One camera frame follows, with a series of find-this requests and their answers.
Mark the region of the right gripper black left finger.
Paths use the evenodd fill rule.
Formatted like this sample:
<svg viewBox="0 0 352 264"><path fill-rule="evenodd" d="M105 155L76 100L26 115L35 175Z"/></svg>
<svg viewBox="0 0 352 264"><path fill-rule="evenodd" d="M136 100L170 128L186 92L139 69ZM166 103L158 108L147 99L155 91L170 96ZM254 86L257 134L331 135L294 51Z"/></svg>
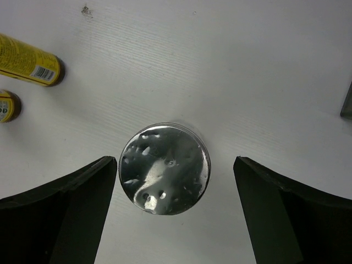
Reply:
<svg viewBox="0 0 352 264"><path fill-rule="evenodd" d="M1 263L94 263L116 175L104 156L1 199Z"/></svg>

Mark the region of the yellow label bottle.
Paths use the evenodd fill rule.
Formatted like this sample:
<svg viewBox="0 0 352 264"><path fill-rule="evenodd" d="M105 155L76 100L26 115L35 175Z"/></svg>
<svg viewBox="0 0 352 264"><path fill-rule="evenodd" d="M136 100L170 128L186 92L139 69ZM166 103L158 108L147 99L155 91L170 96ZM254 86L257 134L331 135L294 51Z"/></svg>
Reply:
<svg viewBox="0 0 352 264"><path fill-rule="evenodd" d="M18 116L22 110L19 96L8 90L1 90L1 123L9 123Z"/></svg>
<svg viewBox="0 0 352 264"><path fill-rule="evenodd" d="M64 79L65 65L52 53L1 34L1 74L52 87Z"/></svg>

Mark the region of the white granule jar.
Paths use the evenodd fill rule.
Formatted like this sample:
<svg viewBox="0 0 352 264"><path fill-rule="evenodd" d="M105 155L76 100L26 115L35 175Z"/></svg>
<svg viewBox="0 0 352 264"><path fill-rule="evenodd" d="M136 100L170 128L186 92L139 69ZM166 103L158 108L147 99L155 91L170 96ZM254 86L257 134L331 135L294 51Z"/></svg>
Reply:
<svg viewBox="0 0 352 264"><path fill-rule="evenodd" d="M138 209L173 216L200 201L210 181L211 159L195 127L160 122L138 131L126 143L118 175L126 196Z"/></svg>

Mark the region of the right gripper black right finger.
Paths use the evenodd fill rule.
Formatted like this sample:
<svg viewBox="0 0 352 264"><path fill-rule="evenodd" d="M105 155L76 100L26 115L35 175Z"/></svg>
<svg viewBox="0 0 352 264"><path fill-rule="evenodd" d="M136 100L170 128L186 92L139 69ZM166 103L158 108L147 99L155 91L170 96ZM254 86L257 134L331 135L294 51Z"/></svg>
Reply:
<svg viewBox="0 0 352 264"><path fill-rule="evenodd" d="M351 200L248 157L233 171L257 263L351 263Z"/></svg>

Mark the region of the front yellow label bottle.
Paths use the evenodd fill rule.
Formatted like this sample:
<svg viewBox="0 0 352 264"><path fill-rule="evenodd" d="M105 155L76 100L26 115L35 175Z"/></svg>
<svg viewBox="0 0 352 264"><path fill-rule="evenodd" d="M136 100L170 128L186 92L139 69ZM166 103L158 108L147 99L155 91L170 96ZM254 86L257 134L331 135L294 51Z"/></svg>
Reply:
<svg viewBox="0 0 352 264"><path fill-rule="evenodd" d="M8 90L1 90L1 123L9 123L18 116L22 110L19 96Z"/></svg>

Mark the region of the grey plastic bin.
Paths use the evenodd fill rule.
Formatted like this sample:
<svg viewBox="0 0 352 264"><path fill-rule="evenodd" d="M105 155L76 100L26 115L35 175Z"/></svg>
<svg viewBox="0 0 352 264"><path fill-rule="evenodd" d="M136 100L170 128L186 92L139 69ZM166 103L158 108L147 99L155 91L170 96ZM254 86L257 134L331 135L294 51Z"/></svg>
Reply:
<svg viewBox="0 0 352 264"><path fill-rule="evenodd" d="M348 93L344 100L340 116L344 119L351 120L352 119L352 84L350 84Z"/></svg>

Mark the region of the rear yellow label bottle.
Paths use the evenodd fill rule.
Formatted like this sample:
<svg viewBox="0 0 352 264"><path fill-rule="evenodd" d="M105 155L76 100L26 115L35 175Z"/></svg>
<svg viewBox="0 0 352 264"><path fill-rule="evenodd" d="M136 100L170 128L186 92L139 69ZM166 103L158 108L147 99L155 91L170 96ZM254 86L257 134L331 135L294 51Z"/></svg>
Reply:
<svg viewBox="0 0 352 264"><path fill-rule="evenodd" d="M65 65L52 53L1 34L1 74L52 87L64 79Z"/></svg>

